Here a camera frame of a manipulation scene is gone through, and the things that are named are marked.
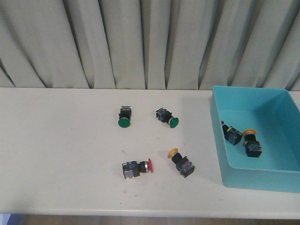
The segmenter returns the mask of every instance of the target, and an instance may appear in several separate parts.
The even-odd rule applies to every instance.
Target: green push button
[[[126,117],[119,119],[118,124],[122,128],[127,128],[130,126],[130,120]]]
[[[178,123],[179,123],[179,119],[178,119],[177,117],[174,117],[174,118],[171,119],[171,121],[170,121],[170,127],[171,127],[171,128],[174,128],[174,127],[176,127],[176,126],[178,125]]]

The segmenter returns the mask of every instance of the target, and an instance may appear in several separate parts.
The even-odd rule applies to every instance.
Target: white table
[[[224,187],[211,91],[0,89],[0,213],[300,218],[300,194]],[[300,92],[292,96],[300,105]],[[118,126],[121,105],[131,126]],[[158,121],[160,107],[179,117]],[[179,148],[187,178],[167,158]],[[125,180],[121,164],[151,158]]]

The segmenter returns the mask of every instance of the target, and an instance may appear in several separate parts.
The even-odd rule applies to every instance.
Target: curtain fold
[[[198,89],[199,68],[208,43],[216,2],[174,0],[167,48],[167,89]]]
[[[299,0],[1,0],[0,86],[300,90]]]
[[[255,6],[250,0],[225,2],[200,89],[231,84],[247,44]]]
[[[165,89],[165,57],[171,0],[141,0],[147,89]]]
[[[139,0],[102,0],[113,75],[119,89],[145,89]]]
[[[262,87],[299,10],[300,1],[264,1],[232,86]]]
[[[102,16],[97,0],[65,0],[84,74],[90,88],[114,89]]]
[[[265,88],[300,90],[295,83],[300,73],[300,13],[292,25],[282,49],[264,84]]]
[[[61,0],[2,0],[1,8],[5,12],[2,16],[9,21],[11,30],[15,31],[13,35],[17,37],[18,45],[22,46],[21,51],[46,87],[89,87]],[[12,63],[22,70],[23,66]],[[33,85],[38,77],[34,81],[33,76],[29,77],[30,74],[17,74],[10,72],[9,68],[7,71],[10,77],[25,79],[27,86],[38,86]]]

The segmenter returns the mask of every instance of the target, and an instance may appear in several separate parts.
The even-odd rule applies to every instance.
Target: blue plastic tray
[[[300,192],[300,112],[286,90],[215,86],[211,118],[223,184],[232,188]],[[243,133],[255,129],[259,158],[225,140],[221,120]]]

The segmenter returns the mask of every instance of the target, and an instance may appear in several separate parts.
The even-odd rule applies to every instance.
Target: floor
[[[300,220],[26,215],[22,225],[299,225]]]

